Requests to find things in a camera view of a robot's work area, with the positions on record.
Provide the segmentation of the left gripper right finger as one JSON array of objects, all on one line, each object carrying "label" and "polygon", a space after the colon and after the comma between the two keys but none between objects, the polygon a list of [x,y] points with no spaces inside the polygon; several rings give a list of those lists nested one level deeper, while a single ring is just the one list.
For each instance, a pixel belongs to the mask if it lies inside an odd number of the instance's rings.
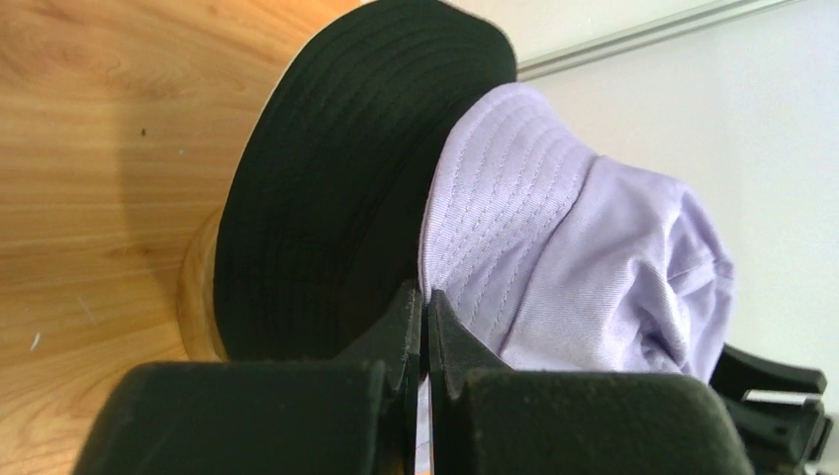
[{"label": "left gripper right finger", "polygon": [[749,474],[720,399],[679,374],[516,371],[444,293],[426,310],[435,474]]}]

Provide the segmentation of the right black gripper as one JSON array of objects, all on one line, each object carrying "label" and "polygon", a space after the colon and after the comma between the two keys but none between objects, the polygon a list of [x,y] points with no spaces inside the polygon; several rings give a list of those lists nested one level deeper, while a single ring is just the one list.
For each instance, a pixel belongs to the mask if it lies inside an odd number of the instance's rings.
[{"label": "right black gripper", "polygon": [[710,386],[722,399],[757,474],[819,474],[834,428],[821,402],[825,374],[726,345]]}]

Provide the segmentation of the lavender bucket hat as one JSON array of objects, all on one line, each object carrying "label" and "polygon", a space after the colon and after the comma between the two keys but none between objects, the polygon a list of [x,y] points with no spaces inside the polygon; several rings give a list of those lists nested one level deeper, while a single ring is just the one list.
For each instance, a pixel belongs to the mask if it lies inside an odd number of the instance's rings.
[{"label": "lavender bucket hat", "polygon": [[578,139],[536,90],[455,124],[419,245],[425,298],[516,371],[679,374],[708,387],[734,268],[685,183]]}]

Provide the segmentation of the beige bucket hat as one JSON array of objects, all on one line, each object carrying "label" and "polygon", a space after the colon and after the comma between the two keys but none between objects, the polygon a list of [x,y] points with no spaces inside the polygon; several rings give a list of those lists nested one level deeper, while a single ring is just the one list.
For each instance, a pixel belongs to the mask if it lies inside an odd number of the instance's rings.
[{"label": "beige bucket hat", "polygon": [[447,136],[516,77],[496,26],[440,1],[375,1],[289,63],[237,166],[214,314],[231,360],[330,359],[417,276]]}]

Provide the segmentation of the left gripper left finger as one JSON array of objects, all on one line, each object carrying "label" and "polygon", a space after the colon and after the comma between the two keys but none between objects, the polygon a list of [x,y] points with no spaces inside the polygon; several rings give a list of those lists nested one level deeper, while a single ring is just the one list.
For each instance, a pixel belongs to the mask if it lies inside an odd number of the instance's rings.
[{"label": "left gripper left finger", "polygon": [[318,362],[153,362],[97,416],[77,474],[411,474],[422,296]]}]

